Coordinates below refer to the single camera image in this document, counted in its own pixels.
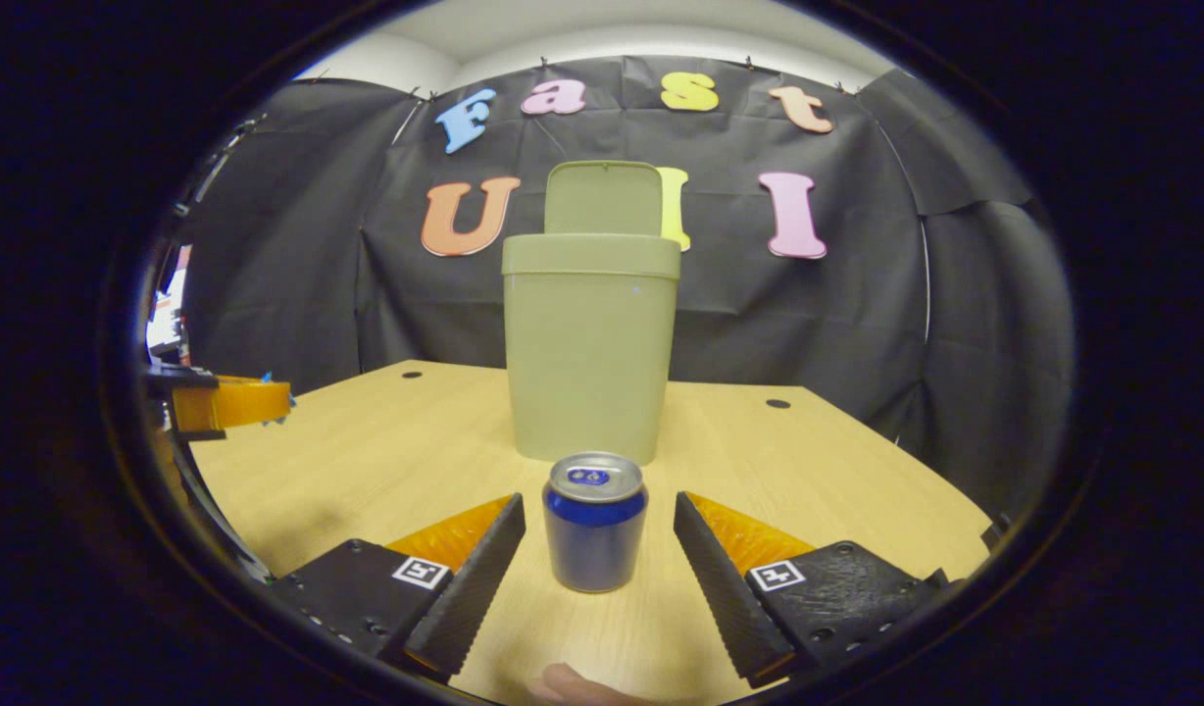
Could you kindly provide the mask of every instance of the pink letter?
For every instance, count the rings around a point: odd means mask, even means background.
[[[772,206],[777,213],[777,237],[768,241],[768,251],[781,258],[807,258],[818,260],[830,247],[816,237],[811,223],[811,205],[807,193],[816,184],[803,175],[765,172],[759,183],[772,192]]]
[[[584,107],[584,84],[579,81],[547,81],[531,89],[524,102],[523,112],[530,116],[542,116],[549,112],[561,114],[574,113]]]

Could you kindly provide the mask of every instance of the black fabric backdrop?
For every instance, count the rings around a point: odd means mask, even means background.
[[[666,72],[704,72],[720,106],[671,111]],[[544,81],[579,80],[588,107],[525,116]],[[825,104],[799,129],[778,86]],[[445,155],[436,117],[482,88],[485,134]],[[620,57],[496,76],[433,102],[356,82],[299,82],[261,110],[187,220],[184,313],[194,360],[293,382],[296,393],[406,358],[504,364],[500,251],[539,233],[545,178],[566,160],[678,166],[683,255],[673,380],[802,384],[946,475],[987,513],[1014,511],[1058,445],[1072,378],[1068,293],[1022,180],[973,124],[892,71],[858,95],[707,59]],[[768,253],[757,176],[816,183],[821,260]],[[498,240],[437,258],[426,193],[515,176]]]

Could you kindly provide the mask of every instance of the aluminum can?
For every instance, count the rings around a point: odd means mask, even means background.
[[[590,451],[554,464],[542,492],[554,577],[589,593],[626,584],[648,499],[642,469],[622,455]]]

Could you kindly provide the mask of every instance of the table surface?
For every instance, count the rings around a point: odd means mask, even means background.
[[[402,373],[419,371],[419,377]],[[789,408],[767,405],[784,399]],[[911,573],[964,577],[990,519],[933,470],[802,387],[668,384],[637,575],[582,594],[549,571],[548,461],[514,451],[507,375],[401,361],[302,394],[285,424],[194,443],[223,513],[277,573],[350,537],[386,545],[509,493],[527,531],[450,687],[525,704],[567,661],[625,693],[719,704],[752,689],[732,670],[679,542],[673,500],[700,493],[826,546],[852,540]]]

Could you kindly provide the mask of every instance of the green trash bin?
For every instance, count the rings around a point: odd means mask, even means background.
[[[659,237],[662,183],[641,161],[568,161],[545,233],[502,251],[507,370],[523,455],[655,457],[673,345],[679,246]]]

